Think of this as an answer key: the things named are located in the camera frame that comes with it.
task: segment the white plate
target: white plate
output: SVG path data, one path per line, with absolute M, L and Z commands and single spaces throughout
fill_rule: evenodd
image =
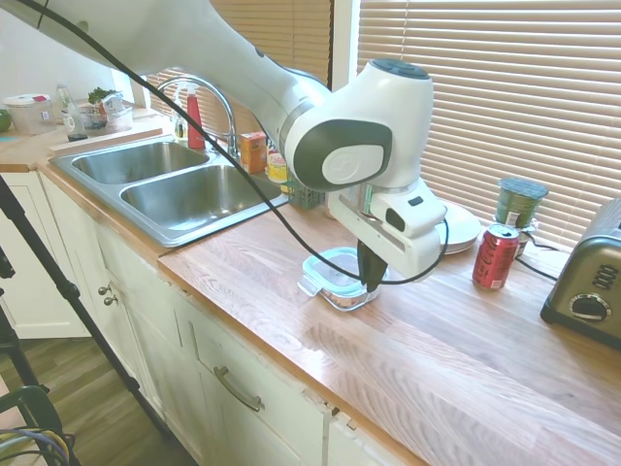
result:
M 442 201 L 446 206 L 446 221 L 448 222 L 447 254 L 454 254 L 467 250 L 474 244 L 481 231 L 481 222 L 463 207 L 450 202 Z M 436 226 L 440 234 L 440 244 L 444 244 L 446 228 L 444 223 Z

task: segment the bottle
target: bottle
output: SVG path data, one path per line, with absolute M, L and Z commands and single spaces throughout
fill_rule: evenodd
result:
M 80 118 L 80 111 L 69 93 L 67 84 L 59 83 L 56 92 L 62 104 L 62 122 L 67 128 L 67 139 L 70 143 L 86 139 L 88 136 Z
M 284 161 L 276 144 L 271 139 L 268 139 L 268 166 L 266 172 L 268 179 L 272 183 L 287 183 L 287 162 Z
M 186 85 L 187 88 L 187 113 L 190 117 L 196 121 L 201 127 L 203 127 L 203 123 L 201 122 L 201 113 L 198 109 L 198 99 L 196 98 L 196 87 L 195 83 L 189 83 Z M 205 139 L 203 136 L 194 129 L 192 125 L 188 125 L 189 130 L 187 132 L 187 146 L 191 149 L 204 149 L 205 148 Z
M 177 86 L 177 90 L 175 91 L 175 103 L 183 108 L 181 100 L 179 98 L 179 93 L 182 89 L 185 89 L 185 85 L 183 83 L 179 83 L 179 85 Z M 185 121 L 185 118 L 181 117 L 181 115 L 173 111 L 171 121 L 173 122 L 175 140 L 178 143 L 187 143 L 187 121 Z

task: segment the cutting board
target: cutting board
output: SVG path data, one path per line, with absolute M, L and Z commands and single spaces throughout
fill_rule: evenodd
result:
M 142 139 L 162 136 L 160 121 L 134 121 L 134 127 L 127 131 L 88 138 L 75 143 L 58 144 L 51 146 L 48 150 L 49 156 L 58 157 L 60 155 L 70 155 L 72 153 L 90 152 L 92 150 L 105 149 L 119 144 L 132 143 Z

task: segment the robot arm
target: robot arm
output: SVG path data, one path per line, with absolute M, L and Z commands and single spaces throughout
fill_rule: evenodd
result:
M 0 0 L 0 8 L 103 62 L 70 31 L 19 0 Z M 138 74 L 181 68 L 248 107 L 298 180 L 330 192 L 331 213 L 360 240 L 363 277 L 379 280 L 386 263 L 411 277 L 438 257 L 435 225 L 445 208 L 420 179 L 433 107 L 433 84 L 422 69 L 376 60 L 331 93 L 309 75 L 275 63 L 208 0 L 49 0 L 48 8 Z M 379 273 L 369 273 L 377 267 Z

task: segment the stainless steel sink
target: stainless steel sink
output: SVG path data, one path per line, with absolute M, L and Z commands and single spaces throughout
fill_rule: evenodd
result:
M 77 157 L 72 165 L 103 184 L 139 182 L 165 173 L 201 165 L 205 154 L 171 142 L 104 150 Z
M 221 155 L 190 150 L 170 138 L 51 161 L 166 247 L 181 246 L 268 210 Z M 276 206 L 279 186 L 253 177 Z
M 268 198 L 279 186 L 256 180 Z M 125 189 L 121 199 L 162 228 L 187 231 L 239 212 L 265 209 L 258 194 L 233 167 L 211 165 Z

